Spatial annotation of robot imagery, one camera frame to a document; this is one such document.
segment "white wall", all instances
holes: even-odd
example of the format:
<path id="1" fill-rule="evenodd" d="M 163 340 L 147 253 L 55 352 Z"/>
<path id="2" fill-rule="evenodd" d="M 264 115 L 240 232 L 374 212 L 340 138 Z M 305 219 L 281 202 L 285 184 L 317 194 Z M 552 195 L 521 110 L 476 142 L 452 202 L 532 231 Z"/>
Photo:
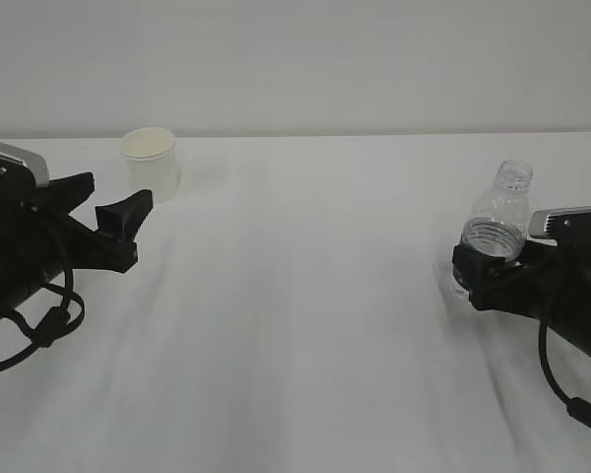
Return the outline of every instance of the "white wall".
<path id="1" fill-rule="evenodd" d="M 0 0 L 0 136 L 591 129 L 591 0 Z"/>

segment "paper cup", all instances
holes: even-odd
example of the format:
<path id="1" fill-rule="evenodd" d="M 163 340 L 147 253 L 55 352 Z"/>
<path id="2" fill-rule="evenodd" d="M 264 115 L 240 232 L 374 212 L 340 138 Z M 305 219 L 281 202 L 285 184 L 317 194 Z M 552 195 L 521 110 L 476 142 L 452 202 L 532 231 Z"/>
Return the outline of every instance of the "paper cup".
<path id="1" fill-rule="evenodd" d="M 162 203 L 177 193 L 175 135 L 165 128 L 140 128 L 122 138 L 134 190 L 151 189 L 154 202 Z"/>

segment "plastic bottle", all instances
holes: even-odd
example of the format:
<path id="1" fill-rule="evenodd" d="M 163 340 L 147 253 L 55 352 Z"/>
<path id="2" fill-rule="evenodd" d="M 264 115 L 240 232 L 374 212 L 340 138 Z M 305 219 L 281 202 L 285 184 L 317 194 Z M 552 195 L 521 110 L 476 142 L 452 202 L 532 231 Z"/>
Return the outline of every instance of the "plastic bottle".
<path id="1" fill-rule="evenodd" d="M 514 261 L 525 244 L 530 221 L 528 192 L 532 167 L 521 161 L 505 161 L 494 177 L 492 187 L 471 209 L 460 239 L 489 256 Z M 451 292 L 468 299 L 459 273 L 453 268 Z"/>

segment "white tablecloth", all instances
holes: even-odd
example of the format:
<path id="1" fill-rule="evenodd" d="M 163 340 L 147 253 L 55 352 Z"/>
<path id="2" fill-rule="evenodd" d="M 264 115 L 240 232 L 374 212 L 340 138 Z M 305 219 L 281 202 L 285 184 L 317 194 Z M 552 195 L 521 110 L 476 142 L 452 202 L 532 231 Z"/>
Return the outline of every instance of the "white tablecloth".
<path id="1" fill-rule="evenodd" d="M 124 198 L 119 140 L 12 140 Z M 537 323 L 441 292 L 511 158 L 535 208 L 591 204 L 591 133 L 180 139 L 178 197 L 126 275 L 80 271 L 73 335 L 0 374 L 0 473 L 591 472 Z M 53 302 L 22 307 L 31 320 Z M 0 358 L 26 340 L 0 323 Z M 565 390 L 591 360 L 552 336 Z"/>

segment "black cable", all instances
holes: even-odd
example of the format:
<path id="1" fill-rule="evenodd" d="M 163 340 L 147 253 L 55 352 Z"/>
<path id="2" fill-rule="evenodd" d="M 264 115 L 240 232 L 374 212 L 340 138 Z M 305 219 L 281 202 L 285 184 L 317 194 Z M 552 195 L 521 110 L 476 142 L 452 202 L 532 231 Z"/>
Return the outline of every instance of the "black cable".
<path id="1" fill-rule="evenodd" d="M 60 295 L 61 303 L 57 307 L 52 307 L 35 329 L 31 328 L 24 317 L 15 309 L 7 309 L 2 314 L 3 318 L 12 320 L 20 328 L 22 333 L 31 340 L 31 343 L 28 347 L 15 354 L 13 357 L 0 362 L 0 372 L 8 370 L 21 363 L 40 347 L 49 347 L 53 341 L 72 333 L 77 327 L 79 327 L 79 325 L 81 325 L 85 318 L 85 303 L 81 296 L 74 292 L 74 273 L 68 256 L 68 251 L 57 234 L 57 231 L 54 229 L 51 221 L 46 220 L 43 216 L 40 220 L 43 223 L 43 227 L 48 233 L 48 236 L 52 240 L 55 249 L 59 253 L 59 259 L 64 274 L 63 288 L 50 283 L 44 283 L 42 286 L 46 290 Z M 70 320 L 70 313 L 68 311 L 70 301 L 74 301 L 81 308 L 74 320 Z"/>
<path id="2" fill-rule="evenodd" d="M 538 346 L 539 360 L 541 362 L 541 369 L 543 370 L 545 379 L 555 395 L 566 406 L 569 416 L 591 429 L 591 403 L 579 397 L 569 397 L 558 385 L 554 373 L 552 372 L 552 368 L 550 367 L 550 361 L 548 360 L 548 327 L 552 320 L 558 299 L 569 281 L 569 275 L 566 271 L 564 261 L 561 262 L 560 266 L 562 273 L 558 279 L 558 283 L 548 298 L 545 310 L 543 310 L 540 317 Z"/>
<path id="3" fill-rule="evenodd" d="M 566 274 L 561 275 L 558 284 L 548 299 L 545 310 L 543 310 L 543 313 L 541 314 L 538 344 L 539 360 L 541 361 L 541 369 L 543 370 L 545 379 L 547 380 L 555 395 L 565 404 L 569 402 L 569 396 L 567 396 L 562 388 L 558 385 L 558 382 L 554 377 L 554 373 L 552 372 L 552 368 L 550 367 L 550 361 L 548 360 L 548 327 L 550 324 L 550 319 L 552 318 L 552 314 L 554 313 L 554 307 L 556 306 L 558 296 L 562 292 L 566 282 Z"/>

